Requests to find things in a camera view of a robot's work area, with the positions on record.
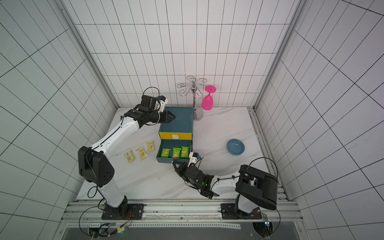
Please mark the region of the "yellow top drawer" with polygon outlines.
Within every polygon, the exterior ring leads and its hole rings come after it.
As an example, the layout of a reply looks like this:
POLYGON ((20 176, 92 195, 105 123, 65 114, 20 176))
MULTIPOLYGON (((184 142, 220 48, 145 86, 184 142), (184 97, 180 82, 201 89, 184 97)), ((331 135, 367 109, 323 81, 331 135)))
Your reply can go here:
POLYGON ((159 132, 162 140, 193 140, 192 133, 171 133, 171 132, 159 132))

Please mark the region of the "teal drawer cabinet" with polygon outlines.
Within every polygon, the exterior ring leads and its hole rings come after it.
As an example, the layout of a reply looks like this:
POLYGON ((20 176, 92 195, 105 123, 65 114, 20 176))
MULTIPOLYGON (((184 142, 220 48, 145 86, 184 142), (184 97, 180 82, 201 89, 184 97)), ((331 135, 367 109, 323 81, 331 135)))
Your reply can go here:
MULTIPOLYGON (((166 110, 170 111, 176 116, 176 118, 170 123, 161 124, 159 132, 171 132, 171 133, 192 133, 194 125, 194 109, 192 107, 166 107, 166 110)), ((172 161, 189 162, 189 158, 172 158, 173 148, 182 148, 182 146, 190 147, 190 152, 193 150, 193 140, 162 140, 159 146, 159 150, 156 159, 159 163, 170 164, 172 161), (162 149, 171 149, 170 156, 168 158, 162 158, 162 149)))

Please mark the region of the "yellow cookie packet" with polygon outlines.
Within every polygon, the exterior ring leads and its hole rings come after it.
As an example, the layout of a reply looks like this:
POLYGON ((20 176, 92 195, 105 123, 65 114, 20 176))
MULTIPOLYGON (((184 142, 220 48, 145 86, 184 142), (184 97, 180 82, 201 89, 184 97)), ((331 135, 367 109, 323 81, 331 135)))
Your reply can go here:
POLYGON ((136 149, 136 152, 138 153, 140 160, 143 160, 149 157, 149 155, 145 151, 144 146, 141 146, 138 149, 136 149))
POLYGON ((154 140, 146 141, 146 144, 147 144, 147 150, 148 150, 149 152, 151 152, 151 151, 155 151, 155 150, 156 150, 156 148, 155 148, 155 146, 154 146, 154 140))
POLYGON ((129 163, 136 159, 132 150, 129 150, 128 152, 126 152, 124 156, 127 158, 129 163))

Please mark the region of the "green cookie packet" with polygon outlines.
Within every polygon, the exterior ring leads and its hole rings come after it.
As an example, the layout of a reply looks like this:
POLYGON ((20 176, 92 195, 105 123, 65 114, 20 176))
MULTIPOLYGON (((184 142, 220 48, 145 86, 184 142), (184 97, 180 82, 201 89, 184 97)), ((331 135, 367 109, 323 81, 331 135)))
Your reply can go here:
POLYGON ((190 153, 190 147, 182 146, 180 158, 188 159, 189 153, 190 153))
POLYGON ((162 153, 161 153, 161 157, 162 158, 168 158, 170 156, 170 151, 171 151, 171 149, 163 148, 162 153))
POLYGON ((178 158, 180 158, 181 151, 182 151, 181 148, 173 148, 173 151, 172 151, 172 158, 174 158, 174 159, 178 159, 178 158))

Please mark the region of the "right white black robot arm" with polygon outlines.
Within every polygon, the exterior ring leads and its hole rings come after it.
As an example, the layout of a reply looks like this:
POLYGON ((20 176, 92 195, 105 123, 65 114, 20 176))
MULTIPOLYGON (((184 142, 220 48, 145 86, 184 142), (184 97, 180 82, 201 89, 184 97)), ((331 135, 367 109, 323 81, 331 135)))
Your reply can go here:
POLYGON ((224 220, 261 219, 261 208, 277 209, 278 178, 267 172, 242 165, 239 173, 218 177, 204 174, 196 164, 172 162, 175 172, 200 195, 208 199, 227 193, 236 193, 233 204, 221 204, 224 220))

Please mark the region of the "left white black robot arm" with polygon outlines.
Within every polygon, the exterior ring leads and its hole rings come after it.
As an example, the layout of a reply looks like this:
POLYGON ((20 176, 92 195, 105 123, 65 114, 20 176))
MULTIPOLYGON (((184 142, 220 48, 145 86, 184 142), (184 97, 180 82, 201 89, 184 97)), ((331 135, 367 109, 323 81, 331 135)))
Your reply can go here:
POLYGON ((126 112, 106 136, 90 147, 78 150, 79 174, 96 186, 106 201, 103 220, 122 220, 130 214, 128 199, 114 180, 115 169, 110 159, 130 135, 149 123, 170 123, 176 118, 167 110, 151 110, 136 106, 126 112))

